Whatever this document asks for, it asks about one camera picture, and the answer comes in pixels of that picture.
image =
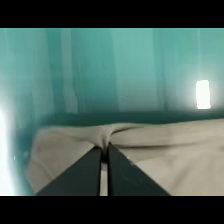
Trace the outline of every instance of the cloth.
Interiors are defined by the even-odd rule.
[[[34,192],[93,146],[105,150],[109,142],[171,195],[224,195],[224,119],[42,129],[26,170]],[[106,181],[101,183],[105,194]]]

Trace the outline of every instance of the black bar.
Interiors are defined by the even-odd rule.
[[[109,196],[169,196],[113,145],[108,146]]]
[[[99,196],[101,151],[91,149],[37,196]]]

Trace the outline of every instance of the white light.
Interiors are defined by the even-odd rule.
[[[0,196],[14,195],[8,164],[7,125],[2,111],[0,111]]]
[[[196,83],[196,100],[198,109],[210,109],[210,89],[208,80],[200,80]]]

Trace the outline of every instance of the teal surface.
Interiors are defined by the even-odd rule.
[[[223,108],[223,28],[1,28],[1,108],[16,129],[55,113],[188,111],[208,79]]]

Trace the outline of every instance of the teal wall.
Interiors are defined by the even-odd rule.
[[[52,113],[191,110],[208,79],[222,108],[224,29],[0,29],[1,107],[17,127]]]

